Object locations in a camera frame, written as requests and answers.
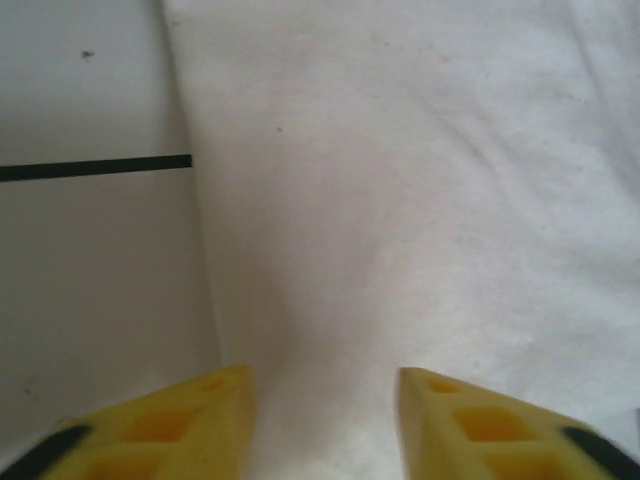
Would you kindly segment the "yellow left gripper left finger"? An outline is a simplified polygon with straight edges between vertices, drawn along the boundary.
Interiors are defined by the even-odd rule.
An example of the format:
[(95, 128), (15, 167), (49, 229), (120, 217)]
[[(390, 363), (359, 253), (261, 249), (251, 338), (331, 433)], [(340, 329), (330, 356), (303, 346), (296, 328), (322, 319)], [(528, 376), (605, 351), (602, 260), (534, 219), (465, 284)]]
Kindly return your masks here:
[(244, 480), (255, 419), (252, 369), (226, 367), (72, 420), (0, 480)]

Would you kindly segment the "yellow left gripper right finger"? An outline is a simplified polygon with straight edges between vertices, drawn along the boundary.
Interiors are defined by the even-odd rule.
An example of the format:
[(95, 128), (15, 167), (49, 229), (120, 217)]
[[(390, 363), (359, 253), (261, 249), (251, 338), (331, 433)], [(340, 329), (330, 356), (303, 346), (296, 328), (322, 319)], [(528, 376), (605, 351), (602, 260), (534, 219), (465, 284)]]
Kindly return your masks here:
[(435, 372), (397, 372), (404, 480), (640, 480), (589, 425)]

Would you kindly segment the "large white t-shirt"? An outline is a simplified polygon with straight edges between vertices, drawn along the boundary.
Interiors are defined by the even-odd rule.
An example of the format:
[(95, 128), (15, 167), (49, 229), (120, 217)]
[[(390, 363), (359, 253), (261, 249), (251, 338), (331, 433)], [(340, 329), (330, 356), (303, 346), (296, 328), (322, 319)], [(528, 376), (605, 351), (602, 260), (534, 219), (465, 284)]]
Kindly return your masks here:
[(640, 0), (163, 0), (249, 480), (396, 480), (396, 370), (640, 408)]

